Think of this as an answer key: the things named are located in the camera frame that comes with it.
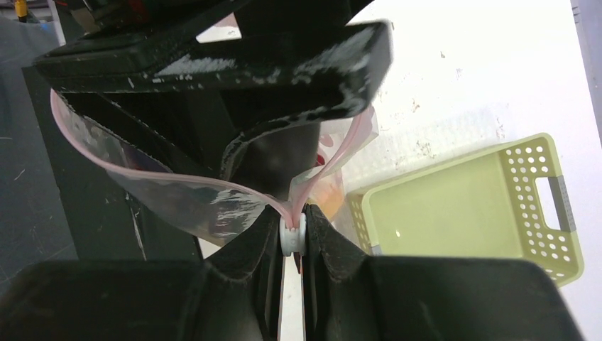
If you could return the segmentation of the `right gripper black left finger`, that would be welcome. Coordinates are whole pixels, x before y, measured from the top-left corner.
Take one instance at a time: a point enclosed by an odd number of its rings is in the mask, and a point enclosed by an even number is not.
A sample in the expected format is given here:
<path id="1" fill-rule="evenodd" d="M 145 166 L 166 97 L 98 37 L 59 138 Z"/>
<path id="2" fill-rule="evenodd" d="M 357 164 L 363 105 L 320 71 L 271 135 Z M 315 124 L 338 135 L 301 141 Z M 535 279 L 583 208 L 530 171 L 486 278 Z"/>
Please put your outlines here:
<path id="1" fill-rule="evenodd" d="M 265 209 L 211 256 L 47 261 L 1 297 L 2 340 L 274 340 L 283 256 Z"/>

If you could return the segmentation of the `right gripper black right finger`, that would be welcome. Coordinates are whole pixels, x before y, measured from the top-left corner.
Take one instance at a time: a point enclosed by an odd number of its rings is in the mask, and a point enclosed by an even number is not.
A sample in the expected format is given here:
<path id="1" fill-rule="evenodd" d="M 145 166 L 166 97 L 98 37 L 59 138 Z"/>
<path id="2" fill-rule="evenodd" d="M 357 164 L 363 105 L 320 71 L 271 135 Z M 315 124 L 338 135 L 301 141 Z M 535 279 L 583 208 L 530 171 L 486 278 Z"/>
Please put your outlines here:
<path id="1" fill-rule="evenodd" d="M 513 259 L 370 256 L 304 209 L 308 340 L 581 340 L 557 287 Z"/>

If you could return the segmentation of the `white bag zipper slider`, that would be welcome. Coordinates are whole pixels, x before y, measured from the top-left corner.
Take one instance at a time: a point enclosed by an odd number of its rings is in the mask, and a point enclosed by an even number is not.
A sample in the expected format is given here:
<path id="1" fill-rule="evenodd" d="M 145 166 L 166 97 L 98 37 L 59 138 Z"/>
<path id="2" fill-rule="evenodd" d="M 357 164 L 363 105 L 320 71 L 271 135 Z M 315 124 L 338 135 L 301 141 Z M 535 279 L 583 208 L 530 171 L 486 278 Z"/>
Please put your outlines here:
<path id="1" fill-rule="evenodd" d="M 298 227 L 289 229 L 286 227 L 285 219 L 280 218 L 279 221 L 279 237 L 280 247 L 283 256 L 289 257 L 293 254 L 304 256 L 307 251 L 306 247 L 306 232 L 307 232 L 307 217 L 305 213 L 300 214 Z"/>

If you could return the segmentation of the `clear zip top bag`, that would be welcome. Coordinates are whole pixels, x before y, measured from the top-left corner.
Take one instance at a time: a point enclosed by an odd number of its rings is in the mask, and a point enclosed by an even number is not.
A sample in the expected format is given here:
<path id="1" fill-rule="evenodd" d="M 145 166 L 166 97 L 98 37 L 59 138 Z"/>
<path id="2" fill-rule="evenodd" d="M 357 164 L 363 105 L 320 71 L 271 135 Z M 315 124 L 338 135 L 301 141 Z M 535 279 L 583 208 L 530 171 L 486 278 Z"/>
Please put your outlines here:
<path id="1" fill-rule="evenodd" d="M 55 91 L 50 93 L 50 103 L 59 130 L 77 151 L 166 222 L 211 242 L 240 234 L 267 205 L 278 212 L 279 221 L 285 219 L 287 228 L 297 228 L 303 206 L 321 179 L 339 170 L 378 135 L 376 116 L 369 108 L 347 123 L 349 130 L 335 142 L 325 165 L 293 178 L 287 185 L 289 198 L 278 200 L 224 180 L 135 166 L 120 140 L 76 115 Z"/>

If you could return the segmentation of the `beige plastic basket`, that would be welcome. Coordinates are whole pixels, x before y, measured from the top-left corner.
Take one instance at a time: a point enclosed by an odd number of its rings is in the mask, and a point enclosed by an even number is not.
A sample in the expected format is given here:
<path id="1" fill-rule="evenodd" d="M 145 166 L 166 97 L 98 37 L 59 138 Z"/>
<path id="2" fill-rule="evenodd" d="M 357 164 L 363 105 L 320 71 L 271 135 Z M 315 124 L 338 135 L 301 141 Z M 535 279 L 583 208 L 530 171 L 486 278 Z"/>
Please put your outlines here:
<path id="1" fill-rule="evenodd" d="M 350 192 L 360 248 L 386 256 L 524 259 L 558 285 L 584 260 L 554 140 L 497 144 Z"/>

